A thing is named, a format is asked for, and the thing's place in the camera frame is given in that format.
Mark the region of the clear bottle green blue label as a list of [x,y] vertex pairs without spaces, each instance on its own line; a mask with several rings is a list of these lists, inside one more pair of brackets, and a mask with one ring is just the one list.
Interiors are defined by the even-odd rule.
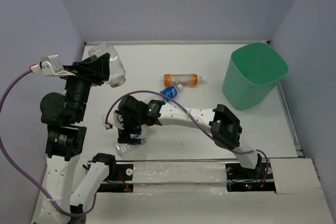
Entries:
[[116,141],[113,144],[114,150],[120,157],[127,157],[130,153],[136,150],[138,147],[145,144],[152,135],[152,130],[149,126],[143,125],[141,126],[141,133],[130,134],[130,139],[127,143],[121,143]]

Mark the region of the clear jar with silver rim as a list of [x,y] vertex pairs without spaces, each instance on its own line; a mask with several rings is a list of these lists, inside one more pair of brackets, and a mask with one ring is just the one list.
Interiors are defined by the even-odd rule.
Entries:
[[99,44],[91,48],[88,52],[88,55],[90,57],[93,55],[100,57],[106,53],[110,55],[109,58],[110,75],[108,81],[106,81],[106,84],[110,85],[112,88],[116,88],[126,82],[125,77],[126,71],[112,43],[104,42],[102,44]]

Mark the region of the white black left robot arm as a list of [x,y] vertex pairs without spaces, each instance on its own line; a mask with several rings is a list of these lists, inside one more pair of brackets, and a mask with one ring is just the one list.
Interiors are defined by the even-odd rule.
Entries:
[[101,86],[110,75],[110,55],[74,62],[64,66],[58,55],[43,58],[31,67],[33,73],[65,79],[63,93],[52,92],[40,102],[41,122],[47,126],[44,194],[36,223],[80,223],[95,204],[97,189],[104,179],[116,174],[112,156],[93,163],[76,190],[72,189],[86,131],[83,121],[91,87]]

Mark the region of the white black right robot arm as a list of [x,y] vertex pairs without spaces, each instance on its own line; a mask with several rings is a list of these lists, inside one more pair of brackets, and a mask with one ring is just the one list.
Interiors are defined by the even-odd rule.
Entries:
[[154,125],[189,127],[201,130],[216,146],[231,151],[246,177],[253,178],[261,171],[261,156],[244,140],[240,120],[222,104],[213,109],[190,109],[173,100],[143,102],[127,95],[114,111],[113,119],[120,144],[143,144]]

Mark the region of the green plastic bin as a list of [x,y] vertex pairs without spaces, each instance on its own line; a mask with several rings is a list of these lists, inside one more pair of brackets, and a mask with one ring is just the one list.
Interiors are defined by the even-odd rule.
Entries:
[[282,56],[268,44],[256,42],[232,52],[222,91],[236,110],[258,105],[288,73]]

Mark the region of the long orange label bottle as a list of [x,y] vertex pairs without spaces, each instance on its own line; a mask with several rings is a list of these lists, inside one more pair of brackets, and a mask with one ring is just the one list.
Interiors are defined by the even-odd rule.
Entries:
[[165,74],[163,76],[164,85],[167,86],[177,86],[182,85],[186,87],[195,87],[199,84],[204,84],[206,78],[204,76],[199,76],[197,74]]

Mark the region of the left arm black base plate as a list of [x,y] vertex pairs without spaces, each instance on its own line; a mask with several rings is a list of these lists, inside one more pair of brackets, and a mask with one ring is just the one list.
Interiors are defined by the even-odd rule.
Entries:
[[133,192],[133,163],[117,162],[115,172],[101,183],[99,193],[132,193]]

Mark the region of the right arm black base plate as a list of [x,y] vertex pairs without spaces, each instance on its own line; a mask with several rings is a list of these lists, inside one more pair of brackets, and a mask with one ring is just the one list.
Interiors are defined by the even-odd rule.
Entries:
[[242,168],[239,163],[227,163],[226,189],[228,192],[270,191],[276,192],[271,164],[261,164],[261,171],[254,173]]

